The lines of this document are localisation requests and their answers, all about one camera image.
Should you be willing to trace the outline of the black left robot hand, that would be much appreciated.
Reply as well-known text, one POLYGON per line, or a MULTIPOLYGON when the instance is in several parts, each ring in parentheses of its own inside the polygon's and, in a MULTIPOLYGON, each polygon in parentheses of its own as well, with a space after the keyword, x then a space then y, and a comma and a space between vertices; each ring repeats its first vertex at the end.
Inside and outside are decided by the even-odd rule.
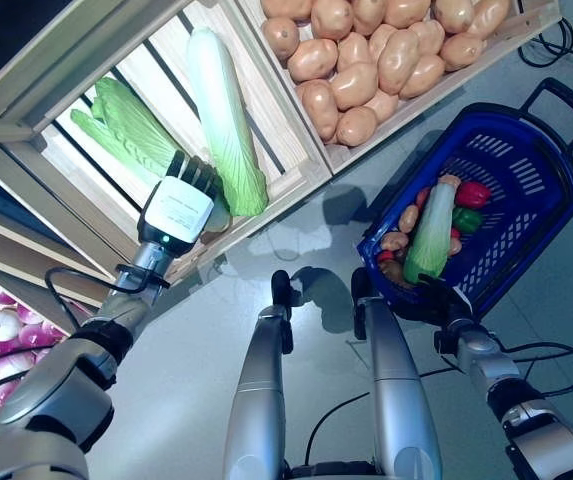
POLYGON ((204 231, 221 191, 221 180, 212 166, 175 151, 139 217, 139 242, 157 244, 173 258, 183 256, 204 231))

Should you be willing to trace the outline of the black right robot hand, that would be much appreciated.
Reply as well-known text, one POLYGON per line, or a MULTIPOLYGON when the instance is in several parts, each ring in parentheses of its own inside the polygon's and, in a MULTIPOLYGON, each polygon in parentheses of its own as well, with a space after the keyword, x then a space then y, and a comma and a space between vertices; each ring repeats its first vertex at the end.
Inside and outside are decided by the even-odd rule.
POLYGON ((424 298, 418 314, 420 321, 448 328, 460 320, 473 320, 469 303, 445 280, 427 274, 420 274, 418 280, 424 298))

